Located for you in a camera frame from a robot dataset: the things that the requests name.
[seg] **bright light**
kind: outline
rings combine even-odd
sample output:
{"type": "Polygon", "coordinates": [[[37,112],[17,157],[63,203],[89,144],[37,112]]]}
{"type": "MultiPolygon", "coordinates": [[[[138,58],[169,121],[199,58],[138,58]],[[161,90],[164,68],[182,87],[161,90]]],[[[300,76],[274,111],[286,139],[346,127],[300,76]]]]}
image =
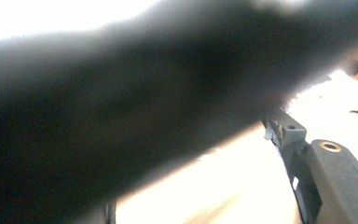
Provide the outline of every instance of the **bright light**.
{"type": "Polygon", "coordinates": [[[135,17],[158,0],[0,0],[0,39],[96,29],[135,17]]]}

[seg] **hole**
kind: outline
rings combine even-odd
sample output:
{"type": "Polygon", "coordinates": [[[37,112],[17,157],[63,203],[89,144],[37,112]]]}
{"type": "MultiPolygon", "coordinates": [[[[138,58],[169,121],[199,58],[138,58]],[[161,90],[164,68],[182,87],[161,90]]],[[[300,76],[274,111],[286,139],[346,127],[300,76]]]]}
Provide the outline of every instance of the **hole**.
{"type": "Polygon", "coordinates": [[[341,147],[335,143],[330,142],[322,142],[321,147],[332,152],[339,152],[341,151],[341,147]]]}

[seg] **dark blurry object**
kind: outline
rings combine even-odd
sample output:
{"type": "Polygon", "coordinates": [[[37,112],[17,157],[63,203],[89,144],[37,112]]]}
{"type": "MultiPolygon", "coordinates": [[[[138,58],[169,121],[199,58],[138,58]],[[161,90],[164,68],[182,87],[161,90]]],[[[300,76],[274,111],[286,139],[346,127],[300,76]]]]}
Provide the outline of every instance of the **dark blurry object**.
{"type": "Polygon", "coordinates": [[[0,41],[0,223],[57,223],[276,107],[358,47],[358,0],[162,1],[0,41]]]}

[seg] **black object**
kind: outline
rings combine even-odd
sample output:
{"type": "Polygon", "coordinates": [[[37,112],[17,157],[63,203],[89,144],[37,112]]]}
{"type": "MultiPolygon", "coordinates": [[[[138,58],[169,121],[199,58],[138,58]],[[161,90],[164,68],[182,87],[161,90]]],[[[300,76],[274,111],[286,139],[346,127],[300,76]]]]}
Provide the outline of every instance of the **black object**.
{"type": "Polygon", "coordinates": [[[281,127],[267,125],[267,133],[282,153],[304,224],[358,223],[358,161],[353,155],[327,140],[308,145],[301,134],[305,129],[282,111],[269,117],[273,119],[267,124],[281,127]],[[287,123],[295,123],[299,130],[288,133],[287,123]],[[287,142],[296,143],[296,148],[287,142]],[[288,153],[293,153],[291,160],[288,153]]]}
{"type": "Polygon", "coordinates": [[[0,223],[78,217],[358,47],[358,0],[264,3],[167,0],[93,32],[0,41],[0,223]]]}

